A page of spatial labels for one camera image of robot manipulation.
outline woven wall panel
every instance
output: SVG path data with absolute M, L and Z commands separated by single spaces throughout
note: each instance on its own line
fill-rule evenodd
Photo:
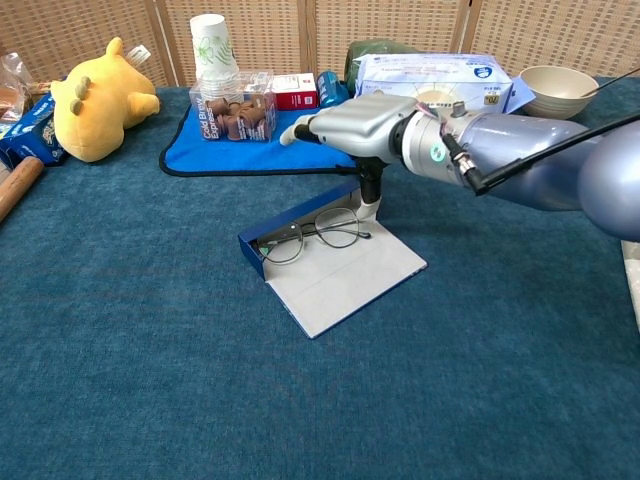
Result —
M 349 44 L 387 38 L 425 52 L 449 52 L 458 0 L 316 0 L 318 72 L 342 76 Z
M 189 19 L 203 13 L 224 15 L 238 66 L 268 68 L 276 74 L 300 70 L 300 39 L 296 0 L 165 0 L 169 27 L 184 85 L 195 81 L 195 61 Z
M 615 76 L 640 65 L 638 0 L 482 0 L 471 52 L 512 75 L 559 65 Z
M 143 44 L 151 58 L 140 67 L 154 84 L 167 85 L 161 55 L 143 0 L 2 0 L 0 45 L 18 52 L 36 81 L 66 75 L 78 63 L 104 54 L 123 39 L 125 51 Z

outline glasses lens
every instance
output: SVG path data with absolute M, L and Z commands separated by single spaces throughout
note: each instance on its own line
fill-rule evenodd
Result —
M 316 230 L 328 245 L 344 248 L 358 239 L 359 222 L 352 210 L 332 208 L 316 217 Z
M 260 240 L 258 248 L 273 263 L 290 262 L 302 251 L 302 230 L 298 224 L 290 223 Z

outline clear plastic box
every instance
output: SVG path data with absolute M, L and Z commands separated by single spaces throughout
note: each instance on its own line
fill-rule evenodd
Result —
M 205 140 L 271 141 L 277 109 L 272 72 L 241 71 L 225 86 L 200 79 L 189 91 Z

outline green bag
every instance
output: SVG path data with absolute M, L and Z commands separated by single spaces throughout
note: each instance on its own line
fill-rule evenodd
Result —
M 356 93 L 356 79 L 358 78 L 358 69 L 360 62 L 356 60 L 362 55 L 368 53 L 420 53 L 413 47 L 403 45 L 384 38 L 376 38 L 370 40 L 358 40 L 349 45 L 347 52 L 347 60 L 344 64 L 344 80 L 347 84 L 347 90 L 352 97 Z

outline plastic bag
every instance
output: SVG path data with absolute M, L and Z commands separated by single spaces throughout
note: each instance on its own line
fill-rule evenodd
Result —
M 15 123 L 29 100 L 33 78 L 17 53 L 0 57 L 0 122 Z
M 358 58 L 368 53 L 419 53 L 413 47 L 386 39 L 359 40 L 349 45 L 347 60 L 344 65 L 344 80 L 352 97 L 356 92 L 356 78 L 360 62 Z

